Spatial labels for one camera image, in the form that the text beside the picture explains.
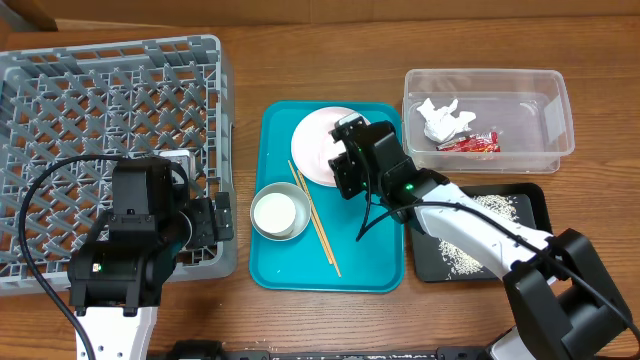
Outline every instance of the plastic dish rack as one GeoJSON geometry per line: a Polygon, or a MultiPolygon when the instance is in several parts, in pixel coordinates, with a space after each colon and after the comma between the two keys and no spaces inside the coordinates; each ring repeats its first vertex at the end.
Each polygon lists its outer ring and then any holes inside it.
{"type": "MultiPolygon", "coordinates": [[[[198,172],[192,195],[229,192],[236,226],[233,70],[216,37],[5,52],[0,76],[0,295],[41,291],[22,261],[18,211],[27,187],[61,159],[189,149],[198,172]]],[[[94,161],[61,168],[32,200],[29,247],[57,291],[69,286],[67,265],[86,231],[111,207],[113,167],[94,161]]],[[[169,281],[224,277],[236,264],[235,237],[183,249],[169,281]]]]}

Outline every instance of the red wrapper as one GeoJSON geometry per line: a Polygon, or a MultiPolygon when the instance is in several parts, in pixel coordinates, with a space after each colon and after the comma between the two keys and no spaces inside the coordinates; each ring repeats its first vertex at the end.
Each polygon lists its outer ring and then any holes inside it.
{"type": "Polygon", "coordinates": [[[437,150],[450,152],[500,152],[498,133],[491,131],[458,138],[438,146],[437,150]]]}

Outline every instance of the white napkin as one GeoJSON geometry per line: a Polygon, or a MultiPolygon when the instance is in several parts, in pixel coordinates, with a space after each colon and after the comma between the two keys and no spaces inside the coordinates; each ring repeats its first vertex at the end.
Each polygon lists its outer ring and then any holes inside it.
{"type": "Polygon", "coordinates": [[[443,143],[453,139],[453,136],[463,131],[470,131],[469,123],[476,118],[476,114],[471,111],[460,111],[458,117],[451,115],[458,107],[458,99],[454,99],[451,105],[443,106],[436,110],[427,98],[422,105],[418,107],[418,112],[424,116],[426,123],[424,124],[424,134],[429,139],[443,143]]]}

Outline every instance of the plastic storage bin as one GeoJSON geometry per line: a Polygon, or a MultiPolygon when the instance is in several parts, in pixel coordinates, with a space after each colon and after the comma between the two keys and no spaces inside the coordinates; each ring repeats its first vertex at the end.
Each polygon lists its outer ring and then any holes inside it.
{"type": "Polygon", "coordinates": [[[416,166],[437,171],[553,173],[573,152],[573,120],[562,75],[551,70],[416,69],[405,78],[405,151],[416,166]],[[458,99],[473,111],[471,133],[499,132],[499,153],[436,150],[424,135],[417,108],[430,98],[436,108],[458,99]]]}

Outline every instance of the blue tray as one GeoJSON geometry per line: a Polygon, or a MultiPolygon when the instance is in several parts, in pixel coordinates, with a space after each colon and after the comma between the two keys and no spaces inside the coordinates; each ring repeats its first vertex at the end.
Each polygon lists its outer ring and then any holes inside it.
{"type": "MultiPolygon", "coordinates": [[[[295,183],[287,160],[291,160],[291,137],[300,121],[327,106],[343,106],[371,122],[390,120],[401,140],[402,121],[395,109],[383,103],[281,101],[271,105],[262,118],[256,193],[275,182],[295,183]]],[[[386,293],[404,277],[404,228],[388,218],[355,241],[362,223],[364,193],[344,200],[336,188],[307,181],[311,197],[324,225],[342,278],[329,265],[313,224],[295,239],[275,242],[255,229],[251,235],[249,271],[261,286],[277,290],[315,290],[386,293]]],[[[372,206],[369,221],[384,213],[372,206]]]]}

